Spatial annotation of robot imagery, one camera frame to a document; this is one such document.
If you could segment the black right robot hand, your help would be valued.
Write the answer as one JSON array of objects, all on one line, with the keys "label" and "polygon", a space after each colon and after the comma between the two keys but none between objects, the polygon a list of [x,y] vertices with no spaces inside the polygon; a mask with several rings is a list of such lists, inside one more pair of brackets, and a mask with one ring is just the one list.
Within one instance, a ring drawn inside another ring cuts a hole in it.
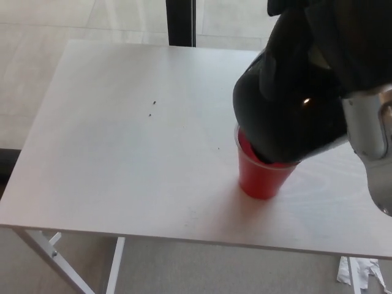
[{"label": "black right robot hand", "polygon": [[312,1],[314,40],[348,92],[391,83],[391,1]]}]

